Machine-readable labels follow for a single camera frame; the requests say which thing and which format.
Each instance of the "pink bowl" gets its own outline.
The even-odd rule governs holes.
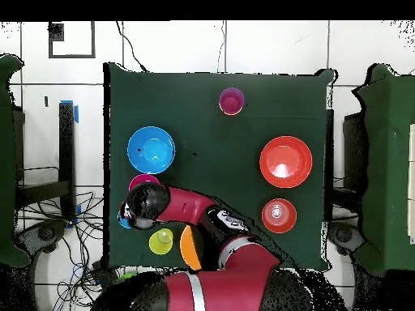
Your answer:
[[[139,174],[138,176],[134,177],[133,180],[131,180],[130,185],[128,186],[128,190],[131,190],[135,185],[139,184],[140,182],[156,182],[157,184],[160,184],[160,182],[150,174]]]

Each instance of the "white tile floor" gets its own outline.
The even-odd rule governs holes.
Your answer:
[[[90,24],[64,22],[65,40],[54,42],[55,54],[90,53]],[[11,78],[10,90],[26,113],[25,168],[58,166],[58,103],[73,100],[79,106],[75,123],[76,184],[78,194],[102,197],[103,117],[102,63],[118,62],[140,71],[131,48],[115,22],[96,22],[96,58],[48,58],[47,23],[0,23],[0,53],[13,53],[24,61],[22,73]],[[120,22],[135,56],[152,72],[224,71],[222,20],[176,22]],[[386,62],[401,74],[415,69],[415,28],[404,21],[228,21],[226,66],[229,73],[313,74],[330,67],[339,78],[333,89],[335,110],[335,175],[344,175],[342,121],[361,110],[351,93],[361,85],[370,65]],[[45,106],[45,96],[49,106]],[[53,169],[26,172],[27,183],[56,180]],[[79,196],[82,202],[87,196]],[[102,216],[102,207],[94,209]],[[36,216],[25,212],[26,216]],[[25,226],[35,223],[26,219]],[[73,229],[65,239],[72,258],[79,262],[79,241]],[[101,241],[86,241],[91,260],[101,257]],[[327,278],[347,305],[353,301],[354,275],[349,258],[327,244],[332,268]],[[36,269],[36,297],[40,311],[51,311],[58,299],[57,284],[68,282],[72,264],[63,241],[58,249],[42,254]],[[76,311],[87,311],[77,308]]]

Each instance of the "red cup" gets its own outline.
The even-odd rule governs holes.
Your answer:
[[[219,106],[224,114],[234,116],[241,112],[245,98],[237,88],[226,88],[219,97]]]
[[[308,146],[291,136],[274,138],[259,157],[259,167],[265,180],[280,188],[300,185],[310,174],[312,165]]]
[[[131,190],[135,185],[139,184],[140,182],[156,182],[160,184],[156,177],[150,174],[139,174],[138,176],[134,177],[131,180],[130,185],[128,186],[128,190]]]
[[[263,207],[261,218],[265,228],[270,232],[281,234],[293,228],[297,220],[297,211],[288,200],[277,198]]]

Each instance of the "green table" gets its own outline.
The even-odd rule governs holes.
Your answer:
[[[126,154],[128,139],[139,128],[159,126],[176,145],[173,163],[156,175],[161,183],[220,198],[252,218],[300,266],[326,269],[321,258],[323,155],[327,85],[333,78],[332,70],[299,76],[153,74],[105,65],[105,114],[110,112],[110,127],[105,123],[105,140],[110,136],[110,171],[105,158],[109,265],[186,267],[178,246],[184,224],[169,224],[173,248],[157,256],[149,250],[148,239],[165,225],[137,231],[117,221],[120,202],[139,174]],[[245,96],[244,109],[234,117],[224,115],[218,105],[227,87],[237,87]],[[277,189],[259,170],[263,147],[281,135],[300,138],[313,155],[310,175],[293,189]],[[286,198],[296,207],[297,223],[290,232],[273,234],[263,226],[261,210],[273,198]]]
[[[415,270],[408,235],[409,131],[415,123],[415,78],[395,75],[384,64],[369,70],[355,90],[365,110],[369,139],[368,187],[362,198],[366,243],[355,258],[371,273]]]

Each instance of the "orange plate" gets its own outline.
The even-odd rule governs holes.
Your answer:
[[[280,188],[300,185],[310,174],[312,165],[308,146],[291,136],[274,138],[259,157],[259,167],[265,180]]]
[[[191,235],[191,228],[189,225],[186,225],[182,232],[182,236],[180,237],[180,253],[182,253],[185,263],[193,271],[198,271],[202,268],[196,253],[195,243],[193,242],[193,236]]]

